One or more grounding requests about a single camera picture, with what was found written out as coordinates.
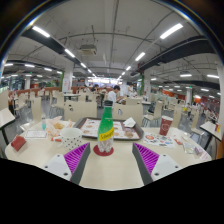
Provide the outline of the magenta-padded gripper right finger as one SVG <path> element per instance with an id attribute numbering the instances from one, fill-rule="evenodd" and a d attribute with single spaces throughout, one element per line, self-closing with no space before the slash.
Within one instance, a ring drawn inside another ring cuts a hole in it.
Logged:
<path id="1" fill-rule="evenodd" d="M 133 144 L 132 153 L 137 161 L 140 175 L 145 185 L 182 169 L 169 155 L 159 155 L 137 143 Z"/>

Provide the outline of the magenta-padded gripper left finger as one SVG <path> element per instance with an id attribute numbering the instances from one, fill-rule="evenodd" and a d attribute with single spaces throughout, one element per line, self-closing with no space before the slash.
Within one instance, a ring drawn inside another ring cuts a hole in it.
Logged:
<path id="1" fill-rule="evenodd" d="M 89 154 L 90 144 L 85 143 L 65 155 L 56 154 L 43 166 L 43 169 L 63 179 L 79 184 Z"/>

